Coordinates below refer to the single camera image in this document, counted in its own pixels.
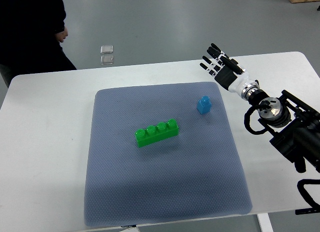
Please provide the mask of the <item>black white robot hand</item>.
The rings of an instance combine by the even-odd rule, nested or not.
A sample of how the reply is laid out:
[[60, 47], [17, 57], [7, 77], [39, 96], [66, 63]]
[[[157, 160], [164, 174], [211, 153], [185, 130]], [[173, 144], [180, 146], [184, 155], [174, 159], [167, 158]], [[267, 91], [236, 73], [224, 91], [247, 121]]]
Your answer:
[[200, 66], [227, 91], [237, 93], [242, 99], [248, 100], [250, 94], [260, 88], [259, 83], [252, 80], [248, 72], [216, 44], [212, 43], [207, 53], [212, 59], [203, 56], [205, 63], [200, 63]]

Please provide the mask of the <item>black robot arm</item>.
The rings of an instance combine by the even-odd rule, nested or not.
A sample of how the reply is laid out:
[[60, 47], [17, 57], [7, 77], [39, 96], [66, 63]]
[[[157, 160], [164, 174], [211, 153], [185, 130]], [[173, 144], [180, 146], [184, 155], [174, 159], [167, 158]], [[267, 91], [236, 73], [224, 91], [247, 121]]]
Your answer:
[[283, 90], [278, 98], [270, 97], [258, 87], [244, 91], [241, 97], [251, 107], [244, 115], [244, 126], [253, 135], [269, 132], [270, 144], [299, 173], [309, 162], [320, 169], [320, 114], [317, 110]]

